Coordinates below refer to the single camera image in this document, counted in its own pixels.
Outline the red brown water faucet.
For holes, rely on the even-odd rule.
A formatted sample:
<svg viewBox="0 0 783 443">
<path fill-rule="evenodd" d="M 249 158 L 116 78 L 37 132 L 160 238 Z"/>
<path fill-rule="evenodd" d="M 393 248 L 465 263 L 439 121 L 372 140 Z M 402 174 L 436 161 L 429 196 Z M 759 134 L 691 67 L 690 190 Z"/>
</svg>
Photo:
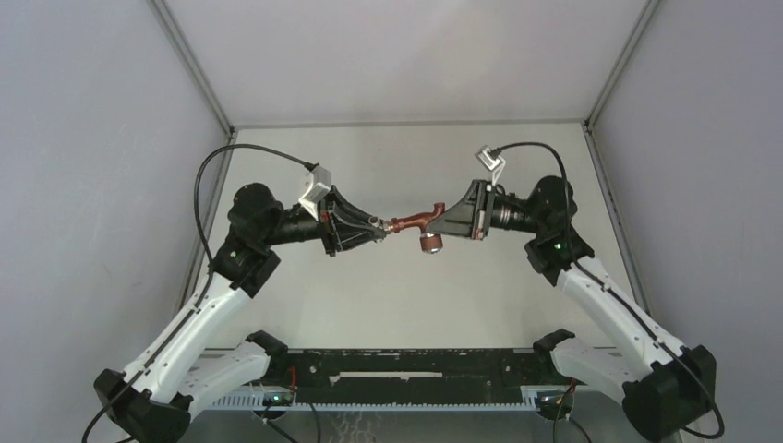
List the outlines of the red brown water faucet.
<svg viewBox="0 0 783 443">
<path fill-rule="evenodd" d="M 393 218 L 391 220 L 391 232 L 400 233 L 404 230 L 416 228 L 419 231 L 421 251 L 426 254 L 436 254 L 443 248 L 442 238 L 438 233 L 429 232 L 428 225 L 444 212 L 445 204 L 438 202 L 433 205 L 433 210 L 430 212 L 418 212 L 403 218 Z"/>
</svg>

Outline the silver metal tee fitting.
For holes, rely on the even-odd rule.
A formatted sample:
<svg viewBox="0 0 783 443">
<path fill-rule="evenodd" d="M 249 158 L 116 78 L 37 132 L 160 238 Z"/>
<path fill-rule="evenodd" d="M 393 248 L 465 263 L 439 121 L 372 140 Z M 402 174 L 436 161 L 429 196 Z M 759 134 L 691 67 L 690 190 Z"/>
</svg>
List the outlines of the silver metal tee fitting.
<svg viewBox="0 0 783 443">
<path fill-rule="evenodd" d="M 389 234 L 393 233 L 392 222 L 382 219 L 378 216 L 371 216 L 367 219 L 372 228 L 374 243 L 382 242 Z"/>
</svg>

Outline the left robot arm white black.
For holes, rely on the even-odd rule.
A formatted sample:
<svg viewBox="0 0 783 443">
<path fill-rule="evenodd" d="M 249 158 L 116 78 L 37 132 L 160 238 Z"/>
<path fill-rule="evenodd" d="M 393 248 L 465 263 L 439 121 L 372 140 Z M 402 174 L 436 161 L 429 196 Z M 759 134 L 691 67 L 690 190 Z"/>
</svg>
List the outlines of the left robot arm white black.
<svg viewBox="0 0 783 443">
<path fill-rule="evenodd" d="M 282 382 L 287 358 L 265 349 L 258 332 L 232 351 L 197 363 L 215 332 L 260 291 L 281 260 L 276 245 L 320 240 L 328 254 L 379 241 L 390 221 L 348 203 L 335 187 L 314 211 L 286 209 L 263 184 L 240 188 L 228 212 L 229 232 L 207 276 L 153 343 L 123 370 L 105 369 L 94 388 L 106 415 L 138 442 L 176 442 L 194 419 L 229 392 L 261 379 Z"/>
</svg>

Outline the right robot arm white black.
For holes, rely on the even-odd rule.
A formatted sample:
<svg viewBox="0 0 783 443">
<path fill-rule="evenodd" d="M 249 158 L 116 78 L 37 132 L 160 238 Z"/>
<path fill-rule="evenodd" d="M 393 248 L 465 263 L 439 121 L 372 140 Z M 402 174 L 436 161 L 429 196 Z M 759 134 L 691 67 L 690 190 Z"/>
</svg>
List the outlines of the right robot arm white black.
<svg viewBox="0 0 783 443">
<path fill-rule="evenodd" d="M 456 204 L 439 204 L 424 231 L 470 240 L 484 239 L 492 228 L 534 236 L 524 247 L 531 267 L 580 306 L 617 350 L 597 351 L 566 329 L 549 333 L 534 344 L 534 371 L 542 382 L 584 382 L 619 404 L 649 441 L 716 413 L 714 355 L 703 345 L 684 344 L 616 285 L 572 227 L 575 211 L 571 185 L 555 175 L 540 179 L 527 198 L 475 180 Z"/>
</svg>

